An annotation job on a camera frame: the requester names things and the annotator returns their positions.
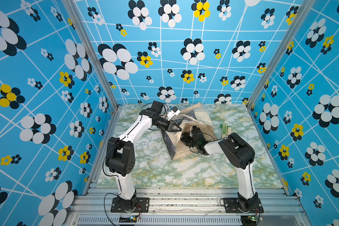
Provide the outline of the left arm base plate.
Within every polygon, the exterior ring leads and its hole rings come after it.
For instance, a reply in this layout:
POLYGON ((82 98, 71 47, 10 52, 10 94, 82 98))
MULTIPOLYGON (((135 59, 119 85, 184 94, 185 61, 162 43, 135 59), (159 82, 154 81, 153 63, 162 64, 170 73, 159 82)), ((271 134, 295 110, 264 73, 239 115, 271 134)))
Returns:
POLYGON ((112 213, 148 213, 150 198, 133 198, 124 200, 120 197, 112 199, 110 212, 112 213))

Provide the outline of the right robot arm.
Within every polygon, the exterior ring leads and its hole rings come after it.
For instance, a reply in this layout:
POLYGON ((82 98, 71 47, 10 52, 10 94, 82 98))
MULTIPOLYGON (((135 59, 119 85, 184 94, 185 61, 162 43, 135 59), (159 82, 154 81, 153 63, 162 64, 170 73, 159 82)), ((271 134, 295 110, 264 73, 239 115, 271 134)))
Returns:
POLYGON ((230 202, 228 198, 223 199, 223 206, 226 207, 227 212, 231 212, 229 208, 243 213, 249 213, 253 210, 257 213, 264 212, 253 182, 252 167, 255 151, 238 134, 231 133, 227 137, 207 141, 201 129, 193 126, 192 131, 184 133, 180 140, 187 147, 196 148, 198 153, 202 155, 223 153, 231 165, 235 167, 238 180, 238 198, 233 202, 230 202))

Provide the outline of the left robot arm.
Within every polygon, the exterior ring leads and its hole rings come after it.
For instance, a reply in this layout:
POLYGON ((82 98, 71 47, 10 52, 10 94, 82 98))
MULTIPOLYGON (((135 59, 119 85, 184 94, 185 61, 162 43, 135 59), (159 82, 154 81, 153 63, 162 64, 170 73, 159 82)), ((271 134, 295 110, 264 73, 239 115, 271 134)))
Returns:
POLYGON ((164 103, 154 101, 149 108, 140 111, 129 129, 118 137, 111 137, 107 142, 102 171, 105 176, 116 180, 119 193, 112 202, 114 208, 130 212, 139 206, 131 172, 136 162, 134 146, 144 133, 152 126, 166 132, 182 131, 173 120, 180 110, 168 107, 165 113, 162 113, 164 107, 164 103))

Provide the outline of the beige canvas tote bag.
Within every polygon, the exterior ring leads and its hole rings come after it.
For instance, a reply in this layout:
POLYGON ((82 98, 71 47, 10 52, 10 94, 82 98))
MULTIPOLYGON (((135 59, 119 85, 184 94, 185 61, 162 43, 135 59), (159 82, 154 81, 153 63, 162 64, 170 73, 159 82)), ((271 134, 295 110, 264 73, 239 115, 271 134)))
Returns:
POLYGON ((208 155, 205 145, 217 140, 209 113, 201 103, 181 109, 172 118, 181 128, 179 132, 161 131, 162 138, 171 160, 191 153, 208 155))

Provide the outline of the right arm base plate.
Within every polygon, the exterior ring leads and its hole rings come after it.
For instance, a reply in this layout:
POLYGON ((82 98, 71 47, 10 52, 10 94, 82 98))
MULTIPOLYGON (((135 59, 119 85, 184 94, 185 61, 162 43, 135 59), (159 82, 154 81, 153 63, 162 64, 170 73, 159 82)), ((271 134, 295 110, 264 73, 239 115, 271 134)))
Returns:
POLYGON ((222 198, 220 205, 225 208, 226 213, 264 213, 263 205, 256 196, 248 200, 242 198, 222 198))

